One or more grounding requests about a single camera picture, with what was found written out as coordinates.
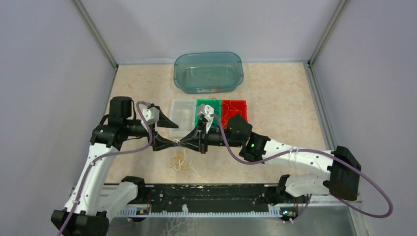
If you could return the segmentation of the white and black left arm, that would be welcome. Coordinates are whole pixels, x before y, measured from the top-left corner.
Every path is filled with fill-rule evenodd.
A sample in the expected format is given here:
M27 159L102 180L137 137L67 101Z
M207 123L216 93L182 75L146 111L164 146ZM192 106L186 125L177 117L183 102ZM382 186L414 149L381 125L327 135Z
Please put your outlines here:
M131 201L140 204L148 196L145 181L126 176L117 188L100 199L109 169L117 156L175 147L161 137L156 127L178 128L159 106L134 102L131 97L116 96L110 100L109 112L94 128L86 163L70 198L62 210L54 210L51 222L59 236L104 236L111 221Z

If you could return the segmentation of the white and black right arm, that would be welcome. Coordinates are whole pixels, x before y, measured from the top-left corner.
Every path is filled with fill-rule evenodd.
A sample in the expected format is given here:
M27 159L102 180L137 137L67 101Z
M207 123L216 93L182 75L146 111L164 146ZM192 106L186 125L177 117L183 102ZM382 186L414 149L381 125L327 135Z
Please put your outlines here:
M240 148L236 160L246 165L276 164L304 171L303 175L282 175L277 197L284 203L309 194L331 194L355 201L358 197L361 165L351 151L343 146L335 150L290 146L252 131L240 115L229 119L227 127L211 128L213 117L201 118L196 127L179 141L179 146L201 154L209 146Z

